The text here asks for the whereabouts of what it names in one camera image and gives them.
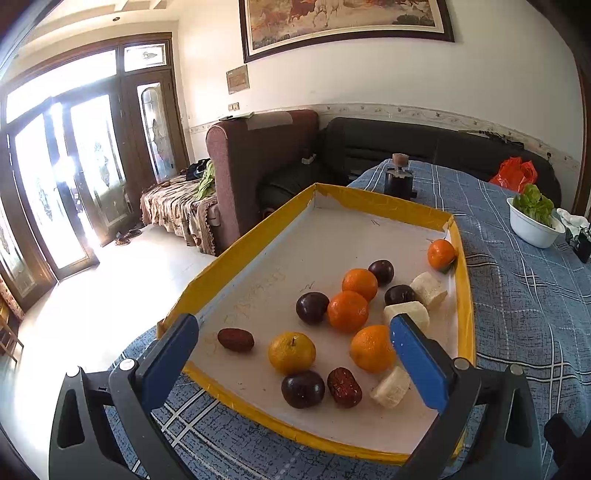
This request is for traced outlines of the large sugarcane piece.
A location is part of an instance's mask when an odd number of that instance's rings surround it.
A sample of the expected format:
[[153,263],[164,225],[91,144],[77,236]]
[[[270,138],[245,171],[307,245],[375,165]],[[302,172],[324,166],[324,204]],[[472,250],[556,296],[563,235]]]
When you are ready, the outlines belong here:
[[386,409],[396,408],[411,386],[411,378],[404,367],[394,369],[370,393],[370,398]]

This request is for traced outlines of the small sugarcane piece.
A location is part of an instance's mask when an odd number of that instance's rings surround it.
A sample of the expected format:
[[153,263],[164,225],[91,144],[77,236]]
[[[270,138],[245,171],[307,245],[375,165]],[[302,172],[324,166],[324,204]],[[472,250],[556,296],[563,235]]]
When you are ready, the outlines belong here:
[[429,272],[418,275],[410,287],[428,311],[437,309],[448,296],[443,284]]

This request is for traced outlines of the wrinkled red jujube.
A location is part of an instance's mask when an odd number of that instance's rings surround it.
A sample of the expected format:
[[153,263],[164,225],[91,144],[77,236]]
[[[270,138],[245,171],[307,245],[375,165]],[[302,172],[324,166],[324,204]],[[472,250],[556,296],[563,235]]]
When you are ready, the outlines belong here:
[[338,367],[329,373],[327,381],[332,399],[342,408],[353,408],[363,399],[363,390],[353,373],[345,367]]

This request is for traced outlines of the dark plum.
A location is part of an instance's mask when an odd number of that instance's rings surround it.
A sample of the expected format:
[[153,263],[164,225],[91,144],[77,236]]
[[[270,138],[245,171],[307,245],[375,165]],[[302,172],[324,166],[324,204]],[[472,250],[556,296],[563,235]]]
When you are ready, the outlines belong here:
[[389,288],[384,295],[385,305],[397,305],[417,301],[415,290],[409,285],[395,285]]
[[295,409],[317,406],[325,397],[325,382],[314,371],[305,371],[283,378],[281,394],[287,404]]
[[322,323],[329,307],[329,298],[321,292],[308,292],[301,295],[295,304],[297,316],[308,325]]
[[394,265],[389,260],[376,260],[368,267],[376,279],[379,287],[385,287],[394,280]]

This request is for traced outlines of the mandarin with green leaf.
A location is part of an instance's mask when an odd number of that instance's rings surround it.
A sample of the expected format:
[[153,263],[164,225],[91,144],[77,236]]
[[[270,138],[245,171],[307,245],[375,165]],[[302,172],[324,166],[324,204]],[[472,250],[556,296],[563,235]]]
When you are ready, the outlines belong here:
[[438,239],[430,244],[427,257],[433,269],[440,273],[447,273],[455,265],[458,254],[448,240]]

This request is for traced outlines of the yellowish mandarin orange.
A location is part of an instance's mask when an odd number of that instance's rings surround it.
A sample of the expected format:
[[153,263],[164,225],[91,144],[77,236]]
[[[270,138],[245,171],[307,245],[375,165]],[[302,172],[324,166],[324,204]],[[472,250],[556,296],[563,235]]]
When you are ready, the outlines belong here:
[[314,342],[301,332],[283,332],[267,348],[270,365],[284,376],[307,371],[314,365],[315,357]]

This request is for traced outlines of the blue plaid tablecloth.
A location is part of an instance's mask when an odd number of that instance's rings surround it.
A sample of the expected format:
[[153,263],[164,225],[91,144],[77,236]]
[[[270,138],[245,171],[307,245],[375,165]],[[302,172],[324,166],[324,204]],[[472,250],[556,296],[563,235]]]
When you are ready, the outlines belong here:
[[[477,363],[524,369],[540,424],[590,421],[590,268],[563,240],[540,250],[516,236],[510,192],[450,168],[411,164],[418,201],[456,218],[476,320]],[[335,456],[274,434],[187,376],[152,414],[200,479],[389,479],[394,467]]]

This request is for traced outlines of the yellow rimmed white tray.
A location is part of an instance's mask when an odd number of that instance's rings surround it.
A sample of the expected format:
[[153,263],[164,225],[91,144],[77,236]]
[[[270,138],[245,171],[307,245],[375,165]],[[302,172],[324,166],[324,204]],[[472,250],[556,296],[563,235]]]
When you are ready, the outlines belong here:
[[434,421],[389,343],[400,313],[475,356],[454,215],[315,184],[239,238],[157,327],[197,318],[188,376],[243,417],[328,453],[401,464]]

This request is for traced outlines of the white bowl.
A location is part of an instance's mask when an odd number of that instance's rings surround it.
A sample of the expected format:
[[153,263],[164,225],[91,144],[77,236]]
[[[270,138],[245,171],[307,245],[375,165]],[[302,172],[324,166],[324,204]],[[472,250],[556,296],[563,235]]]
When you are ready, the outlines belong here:
[[515,208],[513,198],[507,198],[506,201],[509,205],[510,225],[514,233],[526,243],[540,249],[547,249],[560,235],[565,234],[564,225],[554,216],[550,217],[551,226],[548,227]]

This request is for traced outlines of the right black cup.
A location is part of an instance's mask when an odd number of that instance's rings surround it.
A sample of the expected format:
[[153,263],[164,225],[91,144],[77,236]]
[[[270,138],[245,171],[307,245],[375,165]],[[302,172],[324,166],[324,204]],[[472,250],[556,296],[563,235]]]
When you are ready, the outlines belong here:
[[572,239],[572,248],[575,255],[583,264],[587,264],[591,256],[590,228],[582,228]]

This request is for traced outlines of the green lettuce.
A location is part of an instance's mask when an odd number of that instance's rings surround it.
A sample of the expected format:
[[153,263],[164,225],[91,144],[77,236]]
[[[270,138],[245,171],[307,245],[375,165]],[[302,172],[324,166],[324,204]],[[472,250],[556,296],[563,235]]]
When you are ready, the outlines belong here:
[[535,184],[526,184],[513,199],[513,206],[529,218],[547,227],[552,226],[553,202]]

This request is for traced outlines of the white green cloth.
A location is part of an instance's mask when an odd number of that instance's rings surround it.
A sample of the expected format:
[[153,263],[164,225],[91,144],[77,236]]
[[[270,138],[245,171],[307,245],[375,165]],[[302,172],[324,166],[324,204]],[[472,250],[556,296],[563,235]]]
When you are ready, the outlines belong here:
[[556,212],[571,237],[575,238],[580,233],[589,232],[590,222],[585,217],[571,214],[562,208],[558,208]]

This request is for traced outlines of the left black holder with cork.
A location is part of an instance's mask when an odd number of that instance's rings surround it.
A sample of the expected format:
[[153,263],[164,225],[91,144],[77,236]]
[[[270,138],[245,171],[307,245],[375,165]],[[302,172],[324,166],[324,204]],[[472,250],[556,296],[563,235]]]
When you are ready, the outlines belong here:
[[392,164],[387,168],[385,193],[387,195],[413,200],[417,198],[414,190],[414,175],[409,169],[409,156],[402,153],[394,153]]

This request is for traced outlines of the red plastic bag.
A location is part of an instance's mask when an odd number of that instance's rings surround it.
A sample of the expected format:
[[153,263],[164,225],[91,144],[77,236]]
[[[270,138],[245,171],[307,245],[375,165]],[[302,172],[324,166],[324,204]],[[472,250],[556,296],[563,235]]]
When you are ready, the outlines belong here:
[[510,157],[502,162],[491,184],[521,193],[527,185],[535,184],[538,172],[532,161],[523,161],[521,157]]

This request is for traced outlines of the patterned covered bench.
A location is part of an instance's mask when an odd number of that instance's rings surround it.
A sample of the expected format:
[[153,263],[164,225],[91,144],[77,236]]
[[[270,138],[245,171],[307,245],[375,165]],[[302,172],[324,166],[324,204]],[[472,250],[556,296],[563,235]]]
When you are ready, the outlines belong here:
[[211,214],[216,205],[214,166],[209,158],[153,185],[139,200],[144,225],[161,226],[208,255],[216,254]]

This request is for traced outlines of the black sofa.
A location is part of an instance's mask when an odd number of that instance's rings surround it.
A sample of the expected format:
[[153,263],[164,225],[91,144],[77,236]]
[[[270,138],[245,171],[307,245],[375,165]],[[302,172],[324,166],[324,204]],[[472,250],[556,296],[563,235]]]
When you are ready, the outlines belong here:
[[459,170],[483,181],[491,180],[503,161],[519,157],[533,163],[541,192],[556,206],[562,201],[562,190],[549,161],[498,134],[338,117],[304,151],[311,163],[294,161],[259,181],[259,210],[269,215],[315,182],[346,186],[394,153]]

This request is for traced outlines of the wooden glass door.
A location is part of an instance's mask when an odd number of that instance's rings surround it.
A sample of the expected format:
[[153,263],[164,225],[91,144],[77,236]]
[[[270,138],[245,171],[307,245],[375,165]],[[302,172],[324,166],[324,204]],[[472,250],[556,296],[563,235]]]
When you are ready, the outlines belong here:
[[19,311],[98,264],[188,163],[169,32],[41,61],[1,89],[1,290]]

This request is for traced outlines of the small wall plaque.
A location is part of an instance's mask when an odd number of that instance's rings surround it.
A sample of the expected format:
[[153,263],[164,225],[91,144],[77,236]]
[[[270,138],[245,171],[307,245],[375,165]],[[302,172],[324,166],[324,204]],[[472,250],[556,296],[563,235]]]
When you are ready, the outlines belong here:
[[247,66],[242,65],[226,72],[226,85],[228,85],[229,95],[249,89],[249,69]]

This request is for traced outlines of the framed wall painting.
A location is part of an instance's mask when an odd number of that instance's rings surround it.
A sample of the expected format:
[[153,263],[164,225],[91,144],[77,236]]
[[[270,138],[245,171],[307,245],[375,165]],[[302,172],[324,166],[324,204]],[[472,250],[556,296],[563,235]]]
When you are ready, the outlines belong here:
[[238,3],[246,63],[315,44],[402,37],[453,42],[442,0],[252,0]]

